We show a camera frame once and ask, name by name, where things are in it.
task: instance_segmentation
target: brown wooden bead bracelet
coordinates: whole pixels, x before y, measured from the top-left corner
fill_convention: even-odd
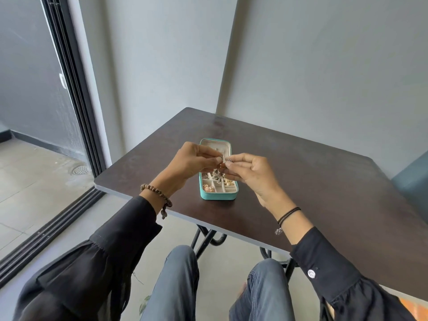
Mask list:
[[[165,204],[163,205],[162,210],[160,211],[160,214],[162,215],[162,219],[164,220],[165,217],[168,216],[167,211],[166,211],[167,207],[172,207],[173,203],[159,189],[157,189],[157,188],[155,188],[149,184],[143,183],[141,185],[140,189],[141,189],[141,191],[143,191],[144,189],[151,190],[151,191],[155,192],[156,194],[158,194],[163,199],[165,199]]]

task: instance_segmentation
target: blue jeans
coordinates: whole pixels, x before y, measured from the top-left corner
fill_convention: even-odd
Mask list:
[[[189,246],[174,248],[165,260],[141,321],[194,321],[198,281],[195,252]],[[251,270],[245,290],[230,308],[229,320],[294,321],[286,275],[276,260],[266,259]]]

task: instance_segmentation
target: person's left hand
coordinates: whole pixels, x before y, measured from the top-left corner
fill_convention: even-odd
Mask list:
[[[220,152],[209,146],[185,142],[169,165],[150,184],[169,197],[196,173],[213,172],[222,162],[221,156]]]

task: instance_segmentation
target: black door frame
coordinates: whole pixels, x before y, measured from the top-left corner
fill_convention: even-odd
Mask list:
[[[106,164],[68,2],[67,0],[41,0],[41,3],[66,78],[88,162],[95,178],[106,169]],[[90,188],[1,260],[0,288],[103,195],[103,192],[94,187]]]

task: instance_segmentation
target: bracelet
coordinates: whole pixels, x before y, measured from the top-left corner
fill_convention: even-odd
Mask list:
[[[167,207],[172,207],[173,203],[159,189],[157,189],[157,188],[155,188],[149,184],[143,183],[141,185],[140,189],[141,189],[141,191],[143,191],[144,189],[151,190],[151,191],[155,192],[156,194],[158,194],[163,199],[165,199],[165,204],[163,205],[162,210],[160,211],[160,214],[162,215],[162,219],[164,220],[165,217],[168,216],[167,211],[166,211]]]
[[[281,227],[282,223],[284,223],[284,221],[286,220],[287,217],[289,217],[291,214],[293,214],[295,211],[297,210],[301,210],[300,207],[295,207],[293,208],[291,211],[288,211],[287,213],[285,213],[279,220],[278,220],[278,224],[280,225],[280,228],[277,228],[275,231],[276,235],[280,235],[283,232],[283,229]]]

